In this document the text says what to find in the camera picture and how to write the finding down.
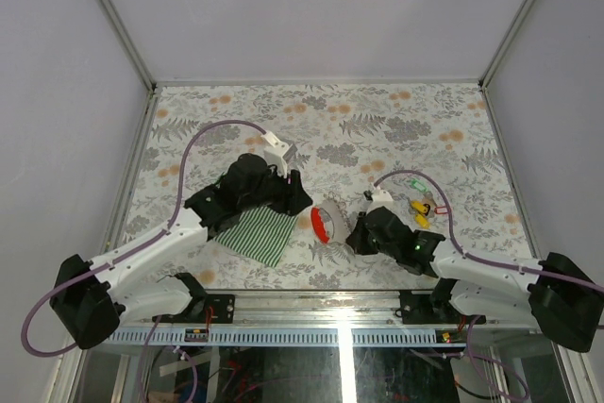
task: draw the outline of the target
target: yellow object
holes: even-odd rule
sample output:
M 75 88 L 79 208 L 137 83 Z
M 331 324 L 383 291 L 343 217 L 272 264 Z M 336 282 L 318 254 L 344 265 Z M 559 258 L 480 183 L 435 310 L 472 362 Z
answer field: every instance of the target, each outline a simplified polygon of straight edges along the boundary
M 415 214 L 415 222 L 419 224 L 421 228 L 430 228 L 430 222 L 419 212 Z
M 418 202 L 417 200 L 413 200 L 411 202 L 411 207 L 420 214 L 424 215 L 428 214 L 428 212 L 430 211 L 429 205 L 426 206 L 422 202 Z

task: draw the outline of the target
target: red object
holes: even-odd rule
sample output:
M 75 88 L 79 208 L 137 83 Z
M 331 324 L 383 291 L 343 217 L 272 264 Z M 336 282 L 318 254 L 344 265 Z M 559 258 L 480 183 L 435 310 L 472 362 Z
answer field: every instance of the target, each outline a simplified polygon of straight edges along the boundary
M 314 230 L 314 234 L 317 235 L 319 241 L 323 244 L 327 244 L 329 242 L 329 237 L 327 235 L 327 231 L 325 230 L 325 224 L 323 223 L 323 219 L 321 219 L 321 213 L 319 209 L 313 207 L 310 210 L 310 221 L 312 222 L 312 229 Z

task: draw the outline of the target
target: striped towel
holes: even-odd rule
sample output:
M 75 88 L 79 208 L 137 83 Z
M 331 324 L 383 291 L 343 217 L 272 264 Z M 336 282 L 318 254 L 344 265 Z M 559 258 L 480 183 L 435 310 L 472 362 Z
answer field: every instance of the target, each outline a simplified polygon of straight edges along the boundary
M 246 211 L 239 224 L 218 235 L 214 241 L 274 268 L 294 231 L 295 219 L 266 207 Z

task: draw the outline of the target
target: black cable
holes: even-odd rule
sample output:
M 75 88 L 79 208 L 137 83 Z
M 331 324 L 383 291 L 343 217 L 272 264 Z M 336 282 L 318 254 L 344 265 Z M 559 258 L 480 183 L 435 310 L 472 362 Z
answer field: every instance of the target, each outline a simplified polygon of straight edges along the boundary
M 480 395 L 480 394 L 475 394 L 474 392 L 466 389 L 465 387 L 463 387 L 461 384 L 459 384 L 459 382 L 455 383 L 455 386 L 460 389 L 461 391 L 464 391 L 465 393 L 467 393 L 468 395 L 477 398 L 478 400 L 489 400 L 489 401 L 498 401 L 499 397 L 498 396 L 490 396 L 490 395 Z

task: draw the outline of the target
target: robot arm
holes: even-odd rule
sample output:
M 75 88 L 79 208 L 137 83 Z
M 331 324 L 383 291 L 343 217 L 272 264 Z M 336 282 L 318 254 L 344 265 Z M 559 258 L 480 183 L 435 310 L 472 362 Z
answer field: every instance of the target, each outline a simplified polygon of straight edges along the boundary
M 299 172 L 288 172 L 287 158 L 294 148 L 270 132 L 265 139 L 269 143 L 265 160 L 251 154 L 239 156 L 218 182 L 187 199 L 176 218 L 89 261 L 74 255 L 63 262 L 56 287 L 91 269 L 106 268 L 50 300 L 80 348 L 100 344 L 127 321 L 160 314 L 203 321 L 207 294 L 192 275 L 180 273 L 148 284 L 141 281 L 175 255 L 237 225 L 246 210 L 267 206 L 296 216 L 311 205 Z
M 377 188 L 365 196 L 371 204 L 359 214 L 346 243 L 357 254 L 381 252 L 412 274 L 438 277 L 429 299 L 429 309 L 436 319 L 444 322 L 454 311 L 458 315 L 480 314 L 521 322 L 538 327 L 548 339 L 564 347 L 589 351 L 604 309 L 604 297 L 578 284 L 522 271 L 546 270 L 591 281 L 566 256 L 550 253 L 546 260 L 520 260 L 472 252 L 478 260 L 506 263 L 515 269 L 485 265 L 466 258 L 443 235 L 411 231 L 391 211 L 394 201 L 388 192 Z M 427 308 L 407 306 L 403 314 L 415 309 Z

